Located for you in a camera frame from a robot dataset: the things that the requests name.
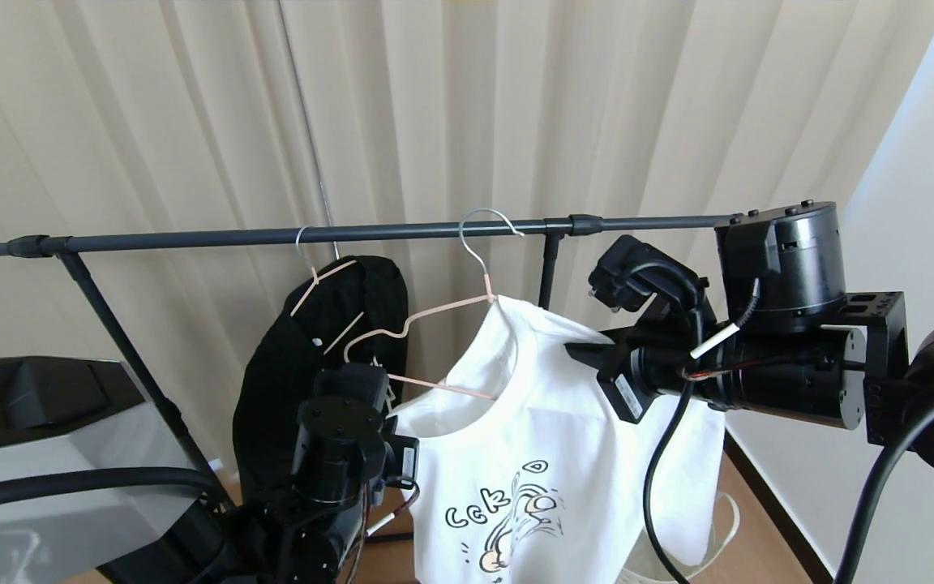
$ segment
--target floor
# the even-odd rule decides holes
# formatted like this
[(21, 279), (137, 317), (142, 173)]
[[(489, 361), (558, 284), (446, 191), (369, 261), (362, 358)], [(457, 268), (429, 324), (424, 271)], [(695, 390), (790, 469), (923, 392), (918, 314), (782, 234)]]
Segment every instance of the floor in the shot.
[[(741, 527), (722, 555), (693, 584), (809, 584), (785, 539), (752, 494), (729, 458), (723, 456), (719, 489), (734, 497), (741, 509)], [(408, 515), (399, 517), (380, 533), (412, 529)], [(66, 584), (103, 584), (98, 573), (83, 573)], [(374, 543), (363, 552), (356, 584), (414, 584), (413, 544)]]

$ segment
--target baseboard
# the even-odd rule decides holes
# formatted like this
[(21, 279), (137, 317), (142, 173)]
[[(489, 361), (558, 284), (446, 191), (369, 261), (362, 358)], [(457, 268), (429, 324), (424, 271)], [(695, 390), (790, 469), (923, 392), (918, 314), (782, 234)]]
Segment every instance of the baseboard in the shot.
[(729, 456), (730, 462), (733, 462), (734, 466), (736, 466), (741, 477), (748, 483), (748, 487), (752, 489), (760, 505), (766, 509), (770, 521), (781, 532), (785, 543), (788, 543), (788, 547), (795, 554), (795, 558), (802, 565), (802, 569), (808, 574), (812, 584), (833, 583), (834, 577), (831, 576), (830, 570), (827, 570), (824, 562), (820, 561), (820, 556), (816, 554), (812, 545), (802, 535), (802, 531), (795, 525), (795, 521), (792, 520), (781, 501), (778, 501), (778, 497), (773, 494), (770, 485), (766, 483), (766, 479), (756, 470), (752, 461), (749, 461), (748, 455), (738, 446), (737, 441), (734, 440), (733, 436), (730, 436), (729, 432), (726, 433), (724, 451)]

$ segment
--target beige curtain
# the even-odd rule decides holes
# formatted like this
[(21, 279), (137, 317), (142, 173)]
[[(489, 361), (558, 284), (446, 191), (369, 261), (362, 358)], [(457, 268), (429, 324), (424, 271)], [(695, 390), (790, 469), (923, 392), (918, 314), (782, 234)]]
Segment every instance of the beige curtain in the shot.
[[(844, 203), (933, 31), (934, 0), (0, 2), (0, 240), (325, 225), (324, 191), (338, 225)], [(614, 237), (564, 243), (553, 310), (611, 322), (585, 277)], [(715, 281), (709, 233), (641, 237)], [(534, 299), (541, 245), (477, 249)], [(415, 307), (482, 285), (455, 241), (341, 252), (393, 258)], [(243, 367), (305, 266), (290, 247), (86, 261), (229, 465)], [(422, 323), (414, 369), (441, 377), (477, 325)], [(58, 262), (0, 259), (14, 354), (119, 356)]]

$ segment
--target clothes hanger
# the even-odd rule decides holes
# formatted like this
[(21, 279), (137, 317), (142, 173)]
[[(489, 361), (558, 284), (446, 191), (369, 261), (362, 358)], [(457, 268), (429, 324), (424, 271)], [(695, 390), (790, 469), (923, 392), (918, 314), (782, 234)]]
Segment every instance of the clothes hanger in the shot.
[[(308, 298), (308, 295), (311, 294), (312, 290), (314, 290), (315, 287), (319, 285), (320, 281), (326, 280), (326, 278), (333, 276), (333, 274), (335, 273), (339, 273), (342, 269), (345, 269), (351, 266), (353, 263), (355, 263), (355, 260), (352, 260), (350, 262), (345, 262), (341, 264), (340, 266), (337, 266), (333, 270), (330, 270), (327, 273), (323, 274), (323, 276), (320, 276), (319, 273), (315, 271), (315, 264), (312, 263), (311, 259), (308, 258), (308, 255), (304, 254), (304, 251), (301, 251), (301, 233), (304, 233), (305, 230), (310, 227), (311, 225), (303, 226), (303, 228), (298, 230), (298, 235), (295, 236), (295, 238), (293, 238), (293, 250), (296, 251), (298, 253), (298, 256), (301, 256), (301, 259), (304, 260), (305, 263), (308, 264), (308, 269), (311, 270), (312, 272), (312, 283), (308, 285), (307, 289), (305, 289), (305, 293), (301, 295), (300, 299), (298, 299), (298, 303), (293, 305), (293, 309), (290, 309), (290, 315), (292, 317), (293, 315), (297, 313), (298, 309), (300, 309), (301, 304), (304, 304), (305, 298)], [(345, 326), (344, 330), (341, 330), (340, 335), (337, 335), (337, 337), (335, 337), (333, 341), (330, 341), (330, 346), (328, 346), (326, 350), (323, 351), (323, 354), (329, 354), (330, 349), (334, 348), (337, 345), (337, 341), (340, 341), (342, 337), (344, 337), (345, 335), (348, 335), (348, 331), (351, 330), (353, 326), (355, 326), (355, 323), (359, 322), (363, 314), (366, 314), (366, 313), (362, 313), (362, 311), (360, 311), (359, 316), (353, 318), (352, 322), (349, 323), (348, 326)]]
[[(470, 306), (470, 304), (495, 302), (496, 295), (492, 293), (492, 281), (489, 278), (489, 266), (486, 266), (485, 260), (483, 260), (482, 257), (478, 255), (477, 252), (471, 249), (470, 245), (467, 245), (467, 238), (464, 237), (464, 223), (467, 222), (467, 218), (470, 217), (471, 215), (474, 215), (475, 213), (481, 213), (482, 211), (487, 211), (489, 213), (494, 213), (498, 215), (499, 218), (503, 219), (503, 221), (507, 223), (507, 226), (511, 228), (511, 231), (516, 236), (524, 237), (525, 234), (521, 233), (517, 228), (515, 228), (514, 223), (511, 223), (511, 221), (509, 221), (509, 219), (507, 218), (507, 215), (504, 215), (500, 213), (500, 211), (497, 211), (489, 207), (479, 207), (478, 209), (472, 209), (468, 211), (466, 215), (464, 215), (463, 219), (460, 220), (460, 243), (463, 244), (463, 247), (464, 249), (466, 249), (468, 254), (473, 256), (474, 259), (478, 260), (479, 264), (482, 264), (482, 276), (485, 277), (485, 294), (482, 296), (474, 296), (473, 298), (467, 298), (466, 300), (457, 300), (457, 302), (455, 303), (442, 304), (442, 306), (440, 307), (433, 307), (433, 309), (419, 311), (418, 313), (412, 314), (410, 315), (409, 318), (405, 319), (405, 324), (403, 324), (403, 329), (399, 333), (393, 333), (392, 330), (385, 330), (385, 329), (379, 328), (377, 330), (371, 330), (369, 333), (364, 333), (363, 335), (359, 335), (358, 337), (355, 337), (355, 339), (352, 339), (351, 341), (349, 341), (347, 345), (345, 345), (345, 363), (349, 361), (349, 351), (351, 350), (352, 346), (358, 343), (359, 341), (368, 339), (368, 337), (386, 335), (389, 337), (393, 337), (393, 339), (404, 339), (405, 335), (408, 335), (409, 333), (409, 325), (411, 325), (411, 323), (413, 323), (413, 321), (415, 320), (419, 320), (429, 315), (441, 313), (441, 311), (451, 311), (452, 309), (459, 309), (459, 307), (467, 307), (467, 306)], [(472, 397), (478, 397), (482, 399), (489, 399), (489, 400), (496, 399), (495, 396), (490, 396), (490, 395), (482, 394), (479, 392), (472, 392), (470, 391), (470, 389), (453, 388), (453, 387), (449, 387), (449, 385), (432, 384), (430, 381), (413, 380), (413, 378), (411, 377), (403, 377), (401, 375), (394, 375), (392, 373), (389, 373), (388, 377), (392, 378), (393, 380), (403, 381), (406, 384), (423, 385), (423, 387), (426, 387), (426, 388), (445, 389), (445, 391), (448, 391), (448, 392), (455, 392), (457, 394), (470, 395)]]

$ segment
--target white label sticker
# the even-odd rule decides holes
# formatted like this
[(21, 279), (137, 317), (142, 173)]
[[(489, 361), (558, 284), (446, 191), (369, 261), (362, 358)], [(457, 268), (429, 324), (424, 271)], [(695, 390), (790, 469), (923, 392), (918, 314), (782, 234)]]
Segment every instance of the white label sticker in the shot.
[(416, 466), (416, 450), (412, 448), (403, 449), (403, 476), (416, 479), (416, 473), (413, 472)]
[(615, 387), (619, 388), (619, 395), (622, 396), (622, 399), (626, 400), (626, 407), (629, 407), (633, 418), (639, 418), (641, 414), (644, 413), (644, 408), (641, 407), (641, 403), (638, 402), (636, 396), (633, 394), (633, 388), (629, 387), (629, 381), (626, 381), (625, 375), (615, 377)]

